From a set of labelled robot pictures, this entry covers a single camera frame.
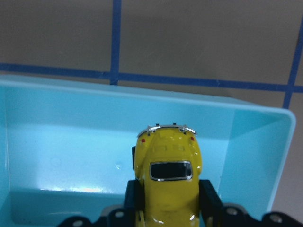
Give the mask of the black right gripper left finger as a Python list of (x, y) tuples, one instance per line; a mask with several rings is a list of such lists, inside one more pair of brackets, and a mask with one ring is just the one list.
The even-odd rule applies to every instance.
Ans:
[(144, 190), (138, 180), (127, 183), (125, 199), (122, 206), (107, 207), (97, 221), (91, 222), (82, 216), (73, 216), (65, 219), (60, 227), (143, 227), (144, 218), (141, 211), (144, 209)]

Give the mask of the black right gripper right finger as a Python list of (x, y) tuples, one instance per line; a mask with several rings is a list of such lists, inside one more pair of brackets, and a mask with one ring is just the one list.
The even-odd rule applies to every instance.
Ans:
[(270, 212), (260, 220), (253, 218), (242, 206), (222, 203), (209, 180), (199, 181), (199, 205), (207, 227), (301, 227), (303, 224), (282, 212)]

